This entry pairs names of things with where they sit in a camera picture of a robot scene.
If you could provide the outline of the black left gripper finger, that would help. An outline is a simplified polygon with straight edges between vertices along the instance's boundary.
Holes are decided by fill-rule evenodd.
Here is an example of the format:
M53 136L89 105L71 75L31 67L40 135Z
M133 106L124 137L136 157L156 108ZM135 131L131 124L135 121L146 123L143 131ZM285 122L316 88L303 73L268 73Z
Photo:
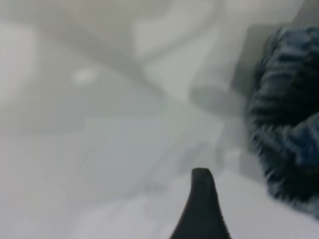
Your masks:
M230 239L214 178L207 168L191 171L191 189L172 239Z

